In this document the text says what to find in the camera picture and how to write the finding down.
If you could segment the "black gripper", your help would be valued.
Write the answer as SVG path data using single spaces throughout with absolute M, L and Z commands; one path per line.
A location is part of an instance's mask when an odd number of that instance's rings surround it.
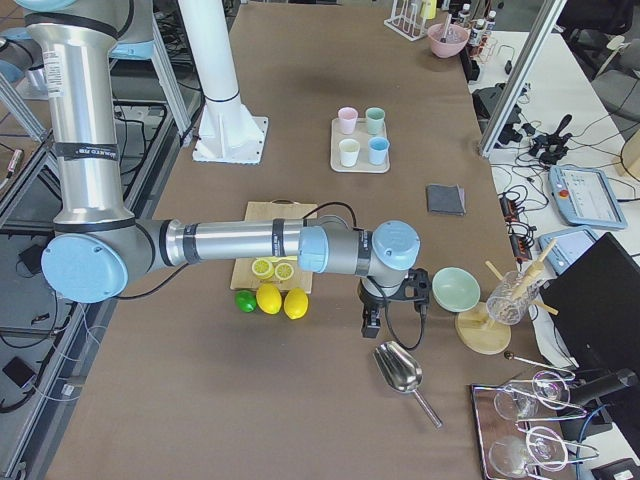
M 371 293 L 366 286 L 365 279 L 360 279 L 357 293 L 363 305 L 361 335 L 363 338 L 375 339 L 381 329 L 380 316 L 385 302 L 377 290 Z

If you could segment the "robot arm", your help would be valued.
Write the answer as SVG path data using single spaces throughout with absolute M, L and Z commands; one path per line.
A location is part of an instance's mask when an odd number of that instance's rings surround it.
M 327 217 L 182 223 L 156 219 L 155 198 L 127 207 L 110 63 L 121 47 L 151 55 L 152 3 L 26 1 L 22 7 L 43 56 L 61 195 L 41 269 L 60 296 L 100 303 L 162 268 L 293 256 L 305 271 L 358 278 L 366 338 L 389 322 L 393 302 L 410 302 L 426 315 L 430 283 L 416 266 L 420 239 L 404 222 L 372 231 Z

